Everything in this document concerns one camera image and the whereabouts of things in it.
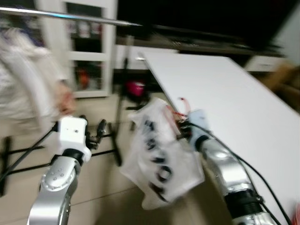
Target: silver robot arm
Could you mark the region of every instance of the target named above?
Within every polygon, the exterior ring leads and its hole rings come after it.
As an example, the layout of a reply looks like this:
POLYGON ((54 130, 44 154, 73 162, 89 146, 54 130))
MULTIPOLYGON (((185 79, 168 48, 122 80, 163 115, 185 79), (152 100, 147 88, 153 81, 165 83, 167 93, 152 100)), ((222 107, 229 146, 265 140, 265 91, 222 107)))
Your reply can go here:
POLYGON ((28 225, 66 225, 70 201, 77 188, 79 162, 59 156, 43 175, 40 192, 31 207, 28 225))
MULTIPOLYGON (((188 115, 190 123, 209 129, 203 111, 188 115)), ((276 225, 270 214, 264 212, 248 173, 239 160, 207 133, 191 127, 190 144, 202 153, 213 171, 234 225, 276 225)))
POLYGON ((106 121, 102 120, 97 136, 90 137, 85 118, 64 117, 59 121, 61 155, 54 156, 49 170, 42 176, 40 192, 31 207, 27 225, 68 223, 70 201, 77 188, 81 166, 90 160, 89 148, 97 148, 105 126, 106 121))

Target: pink object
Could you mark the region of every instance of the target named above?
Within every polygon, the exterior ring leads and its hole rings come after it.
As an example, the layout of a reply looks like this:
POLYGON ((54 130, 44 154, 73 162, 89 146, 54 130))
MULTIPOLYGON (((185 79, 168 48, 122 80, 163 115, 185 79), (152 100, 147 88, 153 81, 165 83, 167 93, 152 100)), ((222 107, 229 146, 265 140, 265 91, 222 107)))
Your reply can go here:
POLYGON ((145 84, 138 81, 129 81, 126 83, 127 92, 136 97, 142 96, 145 84))

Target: red wire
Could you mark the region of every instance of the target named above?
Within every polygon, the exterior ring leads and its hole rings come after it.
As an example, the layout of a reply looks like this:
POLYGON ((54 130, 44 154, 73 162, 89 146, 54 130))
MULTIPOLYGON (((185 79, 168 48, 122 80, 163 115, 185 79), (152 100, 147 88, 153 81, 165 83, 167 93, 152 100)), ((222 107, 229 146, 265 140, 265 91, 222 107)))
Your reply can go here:
POLYGON ((180 100, 182 100, 184 102, 184 104, 186 105, 186 112, 188 115, 189 112, 191 111, 191 106, 190 106, 189 102, 184 97, 181 97, 180 100))
POLYGON ((167 108, 171 111, 171 113, 179 115, 179 116, 186 116, 185 114, 182 114, 180 112, 175 112, 169 105, 167 105, 167 108))
POLYGON ((168 122, 169 122, 169 124, 170 124, 170 126, 171 126, 171 128, 172 128, 172 130, 174 132, 174 134, 177 135, 177 132, 174 129, 173 123, 175 124, 175 126, 177 127, 178 130, 179 130, 179 127, 177 126, 176 120, 175 120, 175 118, 173 116, 174 112, 173 112, 172 108, 169 105, 166 105, 166 107, 167 107, 167 109, 170 110, 171 115, 173 117, 173 121, 170 121, 170 117, 166 114, 165 110, 164 110, 164 115, 165 115, 166 119, 168 120, 168 122))

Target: black cable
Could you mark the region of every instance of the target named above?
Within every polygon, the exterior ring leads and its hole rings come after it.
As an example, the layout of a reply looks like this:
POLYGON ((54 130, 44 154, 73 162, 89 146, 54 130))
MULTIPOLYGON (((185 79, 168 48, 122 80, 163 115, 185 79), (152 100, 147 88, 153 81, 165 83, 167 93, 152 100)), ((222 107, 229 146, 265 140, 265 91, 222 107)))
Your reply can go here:
POLYGON ((6 178, 19 164, 22 162, 33 150, 35 147, 37 147, 40 143, 43 142, 46 137, 49 136, 49 134, 52 131, 57 131, 58 123, 56 122, 55 125, 43 136, 41 137, 37 142, 34 143, 28 150, 21 155, 2 175, 0 178, 0 183, 3 181, 4 178, 6 178))
POLYGON ((279 200, 277 199, 275 193, 273 192, 272 188, 270 187, 270 185, 268 184, 268 182, 265 180, 265 178, 252 166, 250 165, 247 161, 245 161, 243 158, 241 158, 240 156, 238 156, 237 154, 235 154, 236 158, 238 158, 240 161, 242 161, 243 163, 245 163, 247 166, 249 166, 264 182, 264 184, 267 186, 267 188, 269 189, 269 191, 271 192, 271 195, 273 196, 274 200, 276 201, 280 211, 282 212, 283 216, 285 217, 288 225, 292 225, 288 215, 286 214, 285 210, 283 209, 282 205, 280 204, 279 200))
POLYGON ((270 214, 271 218, 274 220, 277 225, 281 225, 281 223, 276 219, 276 217, 273 215, 273 213, 268 209, 268 207, 262 202, 262 207, 270 214))
POLYGON ((239 155, 237 155, 236 153, 234 153, 229 147, 227 147, 220 139, 218 139, 216 136, 214 136, 209 130, 207 130, 207 129, 201 127, 201 126, 198 126, 196 124, 190 123, 190 122, 188 124, 191 125, 191 126, 193 126, 193 127, 198 128, 198 129, 200 129, 202 131, 204 131, 206 134, 208 134, 209 136, 211 136, 212 138, 214 138, 217 142, 219 142, 224 148, 226 148, 231 154, 233 154, 239 161, 242 161, 247 166, 249 166, 262 179, 262 181, 264 182, 264 184, 269 189, 270 193, 272 194, 274 200, 276 201, 276 203, 277 203, 277 205, 278 205, 278 207, 279 207, 282 215, 284 216, 285 220, 287 221, 288 225, 292 225, 292 223, 291 223, 288 215, 286 214, 285 210, 283 209, 282 205, 280 204, 279 200, 277 199, 277 197, 276 197, 275 193, 273 192, 272 188, 267 183, 266 179, 252 165, 250 165, 246 160, 244 160, 239 155))

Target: white table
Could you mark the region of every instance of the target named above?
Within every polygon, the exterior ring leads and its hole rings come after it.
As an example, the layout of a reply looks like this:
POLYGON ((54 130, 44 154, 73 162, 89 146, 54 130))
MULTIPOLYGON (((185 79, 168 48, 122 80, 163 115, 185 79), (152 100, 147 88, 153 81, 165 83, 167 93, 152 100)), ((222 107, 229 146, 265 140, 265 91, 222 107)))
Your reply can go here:
MULTIPOLYGON (((175 109, 179 97, 204 109, 213 133, 269 182, 288 216, 300 202, 300 117, 255 78, 226 57, 143 53, 175 109)), ((266 205, 286 224, 271 194, 250 171, 266 205)))

